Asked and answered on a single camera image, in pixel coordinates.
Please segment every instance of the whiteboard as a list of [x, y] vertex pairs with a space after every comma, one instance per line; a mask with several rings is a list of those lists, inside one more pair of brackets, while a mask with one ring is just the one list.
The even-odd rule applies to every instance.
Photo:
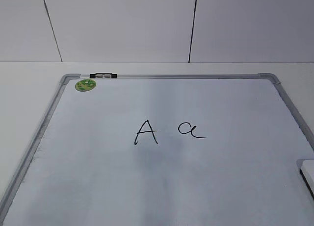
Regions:
[[118, 75], [88, 92], [72, 77], [2, 200], [4, 226], [314, 225], [298, 165], [312, 133], [275, 76]]

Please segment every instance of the eraser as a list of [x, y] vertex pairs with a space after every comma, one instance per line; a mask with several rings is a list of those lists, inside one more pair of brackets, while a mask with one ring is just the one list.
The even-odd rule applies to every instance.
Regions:
[[314, 198], [314, 160], [304, 160], [300, 172]]

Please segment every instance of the table surface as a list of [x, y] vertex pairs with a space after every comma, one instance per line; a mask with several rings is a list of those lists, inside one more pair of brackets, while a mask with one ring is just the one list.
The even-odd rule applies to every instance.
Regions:
[[0, 198], [68, 73], [257, 74], [273, 73], [314, 130], [314, 63], [49, 63], [0, 62]]

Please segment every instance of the green round sticker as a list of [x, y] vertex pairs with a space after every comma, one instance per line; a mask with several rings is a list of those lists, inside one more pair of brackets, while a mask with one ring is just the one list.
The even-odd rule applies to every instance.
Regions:
[[75, 88], [78, 91], [85, 92], [94, 89], [96, 86], [96, 81], [91, 79], [80, 80], [75, 84]]

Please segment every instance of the black marker writing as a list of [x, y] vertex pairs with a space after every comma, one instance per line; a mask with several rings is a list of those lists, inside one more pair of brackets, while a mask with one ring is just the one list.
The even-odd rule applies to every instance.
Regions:
[[[145, 125], [145, 123], [147, 123], [147, 124], [149, 125], [150, 130], [148, 130], [148, 131], [141, 131], [142, 128], [143, 128], [143, 126]], [[148, 132], [151, 132], [151, 133], [152, 133], [155, 142], [158, 144], [158, 142], [157, 142], [157, 140], [156, 140], [156, 137], [155, 137], [155, 134], [154, 134], [154, 132], [156, 132], [156, 131], [157, 131], [157, 130], [153, 130], [153, 128], [152, 128], [151, 124], [149, 123], [149, 121], [146, 120], [146, 121], [143, 123], [143, 125], [141, 126], [141, 128], [139, 129], [139, 131], [136, 133], [136, 138], [135, 138], [135, 141], [134, 141], [134, 145], [137, 144], [137, 138], [138, 138], [138, 135], [139, 135], [139, 134], [148, 133]]]
[[[188, 124], [188, 125], [190, 126], [190, 128], [191, 128], [188, 132], [185, 132], [185, 133], [181, 132], [181, 130], [180, 130], [181, 126], [184, 125], [184, 124]], [[193, 137], [195, 137], [195, 138], [198, 138], [198, 139], [205, 139], [206, 137], [198, 137], [198, 136], [195, 136], [195, 135], [193, 134], [193, 130], [195, 130], [195, 128], [196, 128], [196, 126], [193, 126], [193, 127], [192, 127], [189, 122], [183, 122], [183, 123], [181, 123], [181, 124], [178, 126], [178, 131], [180, 132], [180, 134], [188, 134], [188, 133], [191, 133], [191, 135], [192, 135]]]

